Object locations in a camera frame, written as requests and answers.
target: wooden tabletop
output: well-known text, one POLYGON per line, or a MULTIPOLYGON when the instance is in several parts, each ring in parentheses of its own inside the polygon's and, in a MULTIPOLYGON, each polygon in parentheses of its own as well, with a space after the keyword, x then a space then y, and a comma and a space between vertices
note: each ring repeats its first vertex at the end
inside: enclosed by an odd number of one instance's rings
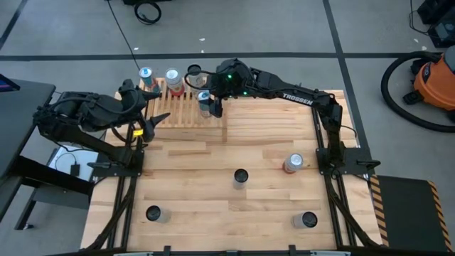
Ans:
MULTIPOLYGON (((330 92, 343 106, 343 124, 352 127, 343 91, 330 92)), ((156 129, 136 187, 128 250, 162 251, 165 245, 173 251, 288 250, 288 245, 298 250, 335 249, 311 108, 279 99, 223 103, 225 121, 222 127, 211 128, 225 129, 219 138, 186 137, 194 133, 188 132, 190 127, 174 127, 172 136, 173 127, 156 129), (304 168, 296 174, 282 171, 291 153, 304 157, 304 168), (237 169, 250 175, 246 188, 239 191, 232 187, 237 169), (171 220, 148 221, 145 212, 152 205, 170 210, 171 220), (317 215, 317 226, 293 228, 291 217, 308 210, 317 215)), ((149 111, 161 114, 155 107, 149 111)), ((356 146, 352 131, 342 129, 341 138, 347 146, 356 146)), ((106 141, 122 144, 110 131, 106 141)), ((381 243, 367 183, 354 176, 344 176, 344 181, 351 213, 381 243)), ((95 187, 81 247, 93 242, 110 219, 116 187, 117 178, 106 178, 95 187)), ((348 244, 343 217, 339 218, 348 244)), ((117 245, 123 220, 119 223, 117 245)))

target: soda can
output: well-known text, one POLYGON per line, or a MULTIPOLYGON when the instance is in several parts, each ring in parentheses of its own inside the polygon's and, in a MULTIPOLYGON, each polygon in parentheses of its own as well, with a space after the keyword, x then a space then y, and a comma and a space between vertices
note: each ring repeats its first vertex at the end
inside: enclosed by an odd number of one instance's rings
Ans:
POLYGON ((144 85, 148 91, 160 92, 158 82, 156 81, 154 72, 151 68, 141 68, 139 71, 139 77, 144 82, 144 85))
POLYGON ((146 211, 147 220, 157 223, 167 223, 171 219, 171 212, 162 207, 150 206, 146 211))
POLYGON ((210 117, 210 105, 208 102, 210 99, 210 93, 207 90, 199 92, 198 94, 198 101, 199 101, 199 113, 204 118, 210 117))
POLYGON ((288 174, 300 170, 304 165, 304 158, 301 154, 292 154, 283 163, 283 171, 288 174))
POLYGON ((169 68, 166 70, 164 79, 168 85, 169 92, 173 96, 180 96, 185 92, 182 77, 177 69, 169 68))
POLYGON ((318 218, 312 212, 305 212, 292 216, 291 223, 294 228, 314 228, 318 224, 318 218))
POLYGON ((244 169, 238 169, 234 173, 234 188, 240 190, 245 187, 248 180, 248 172, 244 169))
MULTIPOLYGON (((202 86, 204 86, 204 79, 203 79, 202 73, 200 72, 201 69, 200 69, 199 65, 192 64, 188 67, 187 71, 189 73, 188 80, 192 86, 197 87, 197 88, 201 88, 202 86)), ((197 95, 200 92, 200 90, 191 88, 191 92, 193 93, 193 95, 197 95)))

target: gray floor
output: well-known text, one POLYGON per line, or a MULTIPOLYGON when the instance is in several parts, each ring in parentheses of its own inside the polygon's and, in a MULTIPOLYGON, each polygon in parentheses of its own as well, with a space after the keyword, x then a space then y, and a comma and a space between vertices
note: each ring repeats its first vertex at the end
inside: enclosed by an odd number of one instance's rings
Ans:
MULTIPOLYGON (((414 7, 422 0, 414 1, 414 7)), ((0 1, 0 34, 20 0, 0 1)), ((135 53, 335 53, 323 2, 319 0, 174 0, 160 3, 162 20, 140 24, 132 7, 112 0, 112 7, 135 53)), ((330 0, 345 53, 406 53, 436 50, 431 41, 408 27, 408 0, 330 0)), ((416 26, 421 26, 419 18, 416 26)), ((103 0, 28 0, 1 55, 129 54, 103 0)), ((321 89, 345 89, 336 58, 245 58, 246 64, 269 70, 288 82, 321 89)), ((162 76, 169 67, 192 63, 214 70, 221 59, 139 60, 162 76)), ((380 78, 393 59, 347 59, 363 126, 378 174, 433 180, 439 189, 446 224, 455 230, 455 174, 451 145, 455 135, 416 127, 386 108, 380 78)), ((23 80, 49 82, 58 91, 80 90, 113 95, 124 79, 138 83, 132 60, 0 61, 0 73, 23 80)), ((398 99, 408 88, 403 68, 391 80, 398 99)), ((411 111, 445 123, 443 114, 425 106, 411 111)), ((33 134, 23 155, 45 163, 51 142, 33 134)), ((30 221, 35 230, 14 231, 30 189, 23 187, 0 223, 2 255, 45 255, 79 248, 87 212, 39 203, 30 221)))

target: yellow and black hazard stripe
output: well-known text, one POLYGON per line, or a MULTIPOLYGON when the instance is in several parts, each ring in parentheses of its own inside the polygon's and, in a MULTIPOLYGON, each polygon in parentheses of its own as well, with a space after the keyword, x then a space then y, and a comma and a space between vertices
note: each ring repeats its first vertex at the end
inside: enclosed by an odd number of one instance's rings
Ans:
POLYGON ((379 232, 381 234, 383 245, 389 246, 387 238, 387 226, 385 225, 384 206, 382 205, 381 189, 379 179, 376 175, 370 178, 371 193, 373 195, 373 206, 375 208, 376 220, 378 221, 379 232))
POLYGON ((441 229, 442 229, 442 235, 444 236, 444 240, 447 246, 447 250, 449 252, 453 252, 454 250, 452 249, 452 245, 450 243, 450 238, 449 238, 449 231, 447 230, 446 222, 444 221, 444 215, 442 214, 442 207, 441 207, 441 201, 439 201, 439 196, 438 196, 438 191, 436 189, 436 184, 432 181, 428 181, 429 185, 432 188, 433 192, 433 199, 434 199, 434 205, 436 206, 436 211, 438 213, 439 217, 439 223, 441 224, 441 229))

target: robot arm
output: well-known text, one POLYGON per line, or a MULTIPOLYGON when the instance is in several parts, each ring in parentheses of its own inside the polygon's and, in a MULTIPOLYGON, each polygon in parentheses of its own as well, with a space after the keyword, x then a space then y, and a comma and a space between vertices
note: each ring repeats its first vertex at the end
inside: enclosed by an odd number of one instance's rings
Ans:
POLYGON ((215 117, 223 115, 221 99, 249 95, 265 99, 282 98, 313 107, 319 114, 322 126, 328 135, 326 161, 339 168, 344 166, 345 145, 340 140, 343 108, 335 96, 320 90, 310 90, 298 85, 283 82, 278 76, 247 67, 237 59, 226 60, 207 77, 205 88, 215 96, 209 100, 210 113, 215 117))
POLYGON ((138 122, 143 129, 143 140, 150 142, 155 135, 154 127, 169 113, 145 120, 142 109, 147 101, 159 97, 159 94, 140 90, 131 80, 123 82, 119 93, 121 100, 91 92, 64 92, 56 103, 38 108, 33 121, 46 139, 73 142, 103 153, 113 162, 128 166, 132 162, 133 149, 129 146, 112 146, 83 131, 97 132, 138 122))

